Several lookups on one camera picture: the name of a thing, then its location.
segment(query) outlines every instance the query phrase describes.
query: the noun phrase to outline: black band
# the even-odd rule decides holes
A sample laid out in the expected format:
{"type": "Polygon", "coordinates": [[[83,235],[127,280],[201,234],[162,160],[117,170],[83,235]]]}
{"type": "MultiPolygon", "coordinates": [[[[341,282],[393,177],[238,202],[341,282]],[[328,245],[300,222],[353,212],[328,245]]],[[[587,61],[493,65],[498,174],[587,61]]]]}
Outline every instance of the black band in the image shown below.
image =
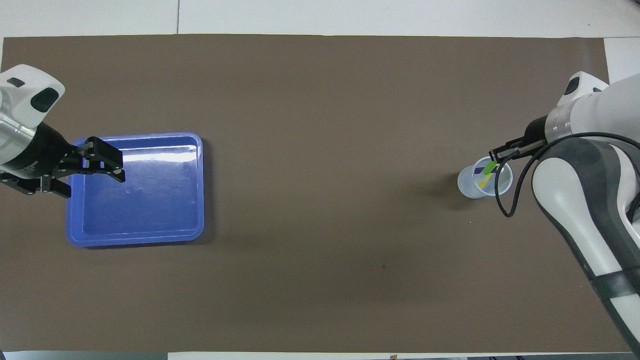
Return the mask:
{"type": "Polygon", "coordinates": [[[2,168],[23,179],[37,179],[51,172],[73,148],[59,132],[41,122],[31,143],[14,159],[2,164],[2,168]]]}
{"type": "Polygon", "coordinates": [[[522,143],[518,147],[532,144],[538,140],[547,140],[545,136],[545,124],[547,123],[547,116],[539,117],[536,120],[527,125],[527,129],[524,131],[522,137],[522,143]]]}
{"type": "Polygon", "coordinates": [[[640,268],[601,275],[590,283],[600,300],[640,293],[640,268]]]}

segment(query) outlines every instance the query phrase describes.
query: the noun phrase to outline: green strip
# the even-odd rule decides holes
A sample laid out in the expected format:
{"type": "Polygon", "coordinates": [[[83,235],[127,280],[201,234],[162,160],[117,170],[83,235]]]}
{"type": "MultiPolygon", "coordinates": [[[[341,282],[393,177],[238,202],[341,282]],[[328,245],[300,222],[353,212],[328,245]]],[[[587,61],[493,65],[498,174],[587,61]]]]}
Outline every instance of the green strip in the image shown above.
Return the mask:
{"type": "Polygon", "coordinates": [[[498,165],[498,163],[495,161],[489,161],[489,164],[487,164],[484,170],[482,170],[483,175],[489,175],[496,165],[498,165]]]}

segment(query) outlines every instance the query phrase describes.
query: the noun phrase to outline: plastic tray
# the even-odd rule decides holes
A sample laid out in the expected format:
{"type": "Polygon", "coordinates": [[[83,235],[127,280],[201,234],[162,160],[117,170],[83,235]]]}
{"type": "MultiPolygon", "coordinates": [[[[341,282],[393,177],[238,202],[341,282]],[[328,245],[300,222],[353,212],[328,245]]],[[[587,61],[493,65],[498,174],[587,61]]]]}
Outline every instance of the plastic tray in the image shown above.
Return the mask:
{"type": "MultiPolygon", "coordinates": [[[[67,238],[75,246],[194,240],[204,229],[202,140],[194,133],[102,137],[123,153],[126,181],[72,175],[67,238]]],[[[78,139],[74,145],[82,145],[78,139]]]]}

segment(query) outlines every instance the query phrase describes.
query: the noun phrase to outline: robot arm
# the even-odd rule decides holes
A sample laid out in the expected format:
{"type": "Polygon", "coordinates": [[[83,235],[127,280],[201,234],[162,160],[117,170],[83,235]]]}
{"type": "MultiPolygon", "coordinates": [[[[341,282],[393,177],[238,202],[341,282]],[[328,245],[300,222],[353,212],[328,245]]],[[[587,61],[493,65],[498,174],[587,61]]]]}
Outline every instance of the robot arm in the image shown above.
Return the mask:
{"type": "Polygon", "coordinates": [[[555,109],[490,155],[500,163],[543,154],[532,176],[536,201],[640,358],[640,216],[634,216],[640,202],[638,94],[640,74],[607,86],[579,72],[555,109]],[[636,143],[566,138],[583,133],[620,135],[636,143]]]}
{"type": "Polygon", "coordinates": [[[640,355],[640,237],[627,218],[638,194],[640,151],[571,138],[544,155],[532,177],[540,209],[578,260],[609,316],[640,355]]]}
{"type": "Polygon", "coordinates": [[[0,73],[0,181],[26,195],[37,191],[71,196],[59,179],[107,174],[124,182],[122,152],[96,137],[70,145],[44,117],[65,93],[58,80],[28,65],[0,73]]]}

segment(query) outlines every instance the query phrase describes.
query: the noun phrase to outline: clear plastic cup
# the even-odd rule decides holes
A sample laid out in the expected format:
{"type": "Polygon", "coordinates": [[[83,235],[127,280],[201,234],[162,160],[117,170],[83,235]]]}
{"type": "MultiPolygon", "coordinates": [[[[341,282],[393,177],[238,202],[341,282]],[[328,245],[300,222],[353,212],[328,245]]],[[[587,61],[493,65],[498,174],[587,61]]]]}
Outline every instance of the clear plastic cup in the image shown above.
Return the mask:
{"type": "MultiPolygon", "coordinates": [[[[491,158],[486,156],[476,161],[475,164],[465,167],[460,174],[458,174],[458,188],[464,196],[471,199],[480,199],[481,197],[495,195],[495,171],[498,167],[492,170],[489,180],[482,188],[480,187],[480,184],[487,178],[487,175],[483,174],[483,170],[490,161],[491,158]]],[[[509,164],[505,164],[498,180],[498,192],[500,195],[506,193],[507,190],[511,188],[511,183],[513,183],[513,173],[509,164]]]]}

